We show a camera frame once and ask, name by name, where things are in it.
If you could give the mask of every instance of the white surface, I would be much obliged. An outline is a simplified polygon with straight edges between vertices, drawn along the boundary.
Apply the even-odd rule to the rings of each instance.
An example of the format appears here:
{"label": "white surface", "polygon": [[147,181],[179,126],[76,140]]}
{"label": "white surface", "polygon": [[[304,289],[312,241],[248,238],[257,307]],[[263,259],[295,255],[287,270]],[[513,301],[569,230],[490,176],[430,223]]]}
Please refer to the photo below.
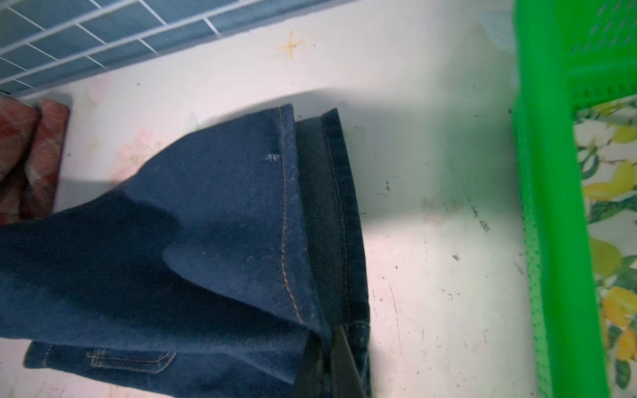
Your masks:
{"label": "white surface", "polygon": [[[197,123],[263,103],[291,101],[297,118],[337,107],[362,213],[375,397],[530,397],[512,56],[478,22],[510,8],[361,0],[113,71],[110,87],[53,89],[73,100],[56,208],[104,192]],[[151,396],[21,369],[25,349],[2,341],[0,397]]]}

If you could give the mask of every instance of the jeans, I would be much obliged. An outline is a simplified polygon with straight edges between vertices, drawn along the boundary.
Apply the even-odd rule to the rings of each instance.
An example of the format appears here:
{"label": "jeans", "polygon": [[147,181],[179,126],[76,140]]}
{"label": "jeans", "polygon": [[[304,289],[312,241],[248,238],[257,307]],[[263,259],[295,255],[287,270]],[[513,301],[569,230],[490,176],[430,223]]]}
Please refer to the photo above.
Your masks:
{"label": "jeans", "polygon": [[369,391],[361,225],[338,112],[189,134],[97,199],[0,228],[0,336],[52,368],[175,397],[291,396],[342,325]]}

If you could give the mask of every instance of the green mesh basket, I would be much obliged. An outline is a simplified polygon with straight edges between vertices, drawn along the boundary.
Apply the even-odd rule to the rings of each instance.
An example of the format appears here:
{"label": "green mesh basket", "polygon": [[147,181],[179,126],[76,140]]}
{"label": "green mesh basket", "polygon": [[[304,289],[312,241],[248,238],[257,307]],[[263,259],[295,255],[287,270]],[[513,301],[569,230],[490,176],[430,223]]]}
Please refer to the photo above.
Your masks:
{"label": "green mesh basket", "polygon": [[538,392],[604,398],[573,115],[637,94],[637,0],[518,0],[515,25],[514,117]]}

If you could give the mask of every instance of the floral fabric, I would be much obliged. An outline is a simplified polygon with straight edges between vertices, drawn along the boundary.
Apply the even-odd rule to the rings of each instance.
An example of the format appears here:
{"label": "floral fabric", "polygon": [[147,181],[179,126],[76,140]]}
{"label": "floral fabric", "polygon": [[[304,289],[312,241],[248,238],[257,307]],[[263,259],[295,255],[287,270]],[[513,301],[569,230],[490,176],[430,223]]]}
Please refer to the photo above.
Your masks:
{"label": "floral fabric", "polygon": [[637,96],[578,113],[589,246],[608,382],[614,397],[637,395]]}

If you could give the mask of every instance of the orange stain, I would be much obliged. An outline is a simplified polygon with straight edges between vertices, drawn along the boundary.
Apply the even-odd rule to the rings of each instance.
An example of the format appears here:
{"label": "orange stain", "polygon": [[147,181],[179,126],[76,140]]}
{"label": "orange stain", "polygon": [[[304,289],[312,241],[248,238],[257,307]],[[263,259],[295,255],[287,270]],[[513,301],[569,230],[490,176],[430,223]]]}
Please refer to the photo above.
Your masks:
{"label": "orange stain", "polygon": [[286,45],[279,46],[279,50],[286,51],[289,54],[290,60],[293,60],[293,58],[294,58],[294,49],[298,45],[302,45],[303,43],[305,43],[305,40],[295,41],[294,40],[294,33],[292,31],[290,31],[290,39],[288,40]]}

